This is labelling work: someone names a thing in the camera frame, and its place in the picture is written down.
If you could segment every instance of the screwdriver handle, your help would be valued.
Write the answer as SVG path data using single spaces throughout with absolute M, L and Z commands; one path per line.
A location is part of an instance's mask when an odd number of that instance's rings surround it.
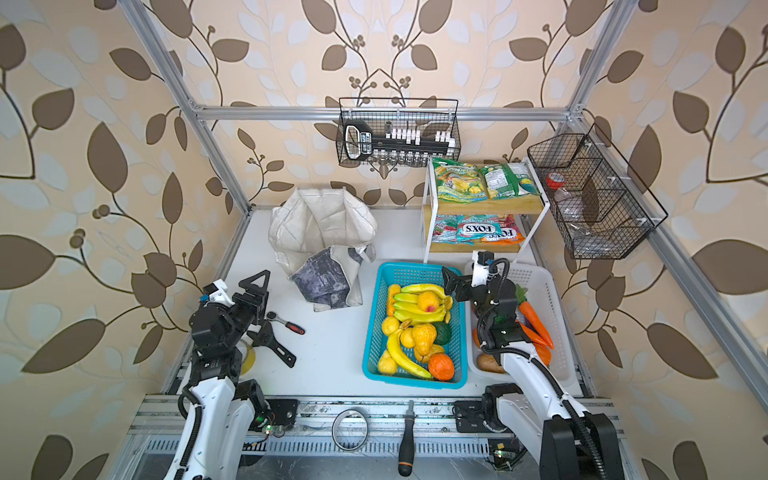
M 306 333 L 306 331 L 301 328 L 300 326 L 296 325 L 295 323 L 286 322 L 286 326 L 294 333 L 298 333 L 299 335 L 303 335 Z
M 415 451 L 413 445 L 414 420 L 414 415 L 406 415 L 406 430 L 403 432 L 402 442 L 400 442 L 400 453 L 397 458 L 397 471 L 403 477 L 411 475 L 411 471 L 413 470 L 413 454 Z

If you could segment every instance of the screwdriver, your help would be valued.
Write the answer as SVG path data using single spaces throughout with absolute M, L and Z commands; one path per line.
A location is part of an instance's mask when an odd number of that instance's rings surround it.
M 413 414 L 413 400 L 408 401 L 408 410 L 404 419 L 406 421 L 406 430 L 402 434 L 402 442 L 400 442 L 400 454 L 398 455 L 397 471 L 403 476 L 407 477 L 411 475 L 413 470 L 413 452 L 415 451 L 413 445 L 413 422 L 416 415 Z
M 291 332 L 298 333 L 299 335 L 303 335 L 306 333 L 306 331 L 301 328 L 300 326 L 296 325 L 295 323 L 287 322 L 286 320 L 281 319 L 277 316 L 275 312 L 267 312 L 266 313 L 266 319 L 272 321 L 277 320 L 278 322 L 282 323 L 283 325 L 287 326 Z

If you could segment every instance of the wall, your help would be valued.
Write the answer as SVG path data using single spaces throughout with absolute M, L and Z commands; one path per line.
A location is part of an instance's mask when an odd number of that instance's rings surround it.
M 641 0 L 587 112 L 763 350 L 766 21 L 765 2 Z M 647 477 L 764 477 L 768 418 L 650 245 L 576 262 L 551 218 L 538 239 Z
M 338 98 L 350 96 L 361 102 L 366 96 L 398 102 L 436 96 L 457 99 L 461 106 L 564 107 L 611 7 L 606 0 L 581 0 L 569 8 L 561 0 L 243 0 L 226 8 L 216 2 L 147 0 L 145 5 L 198 103 L 275 107 L 336 107 Z M 294 187 L 332 183 L 354 187 L 361 198 L 369 193 L 370 204 L 400 205 L 424 181 L 423 169 L 376 166 L 376 173 L 371 165 L 339 167 L 323 138 L 335 140 L 329 122 L 211 126 L 243 189 L 260 206 L 281 204 Z M 503 161 L 511 140 L 525 128 L 515 156 L 554 131 L 543 122 L 462 124 L 462 153 L 472 160 Z M 253 152 L 243 146 L 239 129 L 266 163 L 259 165 L 258 157 L 247 163 Z M 269 162 L 275 170 L 267 170 Z M 260 190 L 262 182 L 266 188 Z
M 0 2 L 6 478 L 106 477 L 240 219 L 113 7 Z

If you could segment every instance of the potato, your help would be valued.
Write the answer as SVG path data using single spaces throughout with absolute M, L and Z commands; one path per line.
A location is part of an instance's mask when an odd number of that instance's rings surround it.
M 478 368 L 484 372 L 506 373 L 502 366 L 496 363 L 496 360 L 493 358 L 493 356 L 487 353 L 481 353 L 478 355 L 477 363 Z

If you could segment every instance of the banana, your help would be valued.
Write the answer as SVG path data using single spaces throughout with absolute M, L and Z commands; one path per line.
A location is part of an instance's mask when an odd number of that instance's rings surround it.
M 420 315 L 432 315 L 433 313 L 445 313 L 445 310 L 442 308 L 442 306 L 438 307 L 437 310 L 434 312 L 425 312 L 424 310 L 418 308 L 415 303 L 410 302 L 395 302 L 395 309 L 396 310 L 405 310 L 409 313 L 418 313 Z
M 422 323 L 434 323 L 441 322 L 445 317 L 444 312 L 438 313 L 411 313 L 405 310 L 395 310 L 394 317 L 401 322 L 405 322 L 410 319 L 413 325 L 421 325 Z
M 413 376 L 418 376 L 420 379 L 432 380 L 431 373 L 429 373 L 421 366 L 416 365 L 416 363 L 408 358 L 408 356 L 402 351 L 402 347 L 400 346 L 400 335 L 402 335 L 403 330 L 404 329 L 401 326 L 392 335 L 389 336 L 386 341 L 387 352 L 389 352 L 389 355 L 393 360 L 395 360 L 395 363 L 397 363 L 397 365 L 406 372 Z
M 440 285 L 433 283 L 417 283 L 415 285 L 404 286 L 401 290 L 403 293 L 424 293 L 426 291 L 435 292 L 435 295 L 439 296 L 441 300 L 445 300 L 445 290 Z
M 418 300 L 419 296 L 414 295 L 413 293 L 397 293 L 395 295 L 396 302 L 416 303 Z

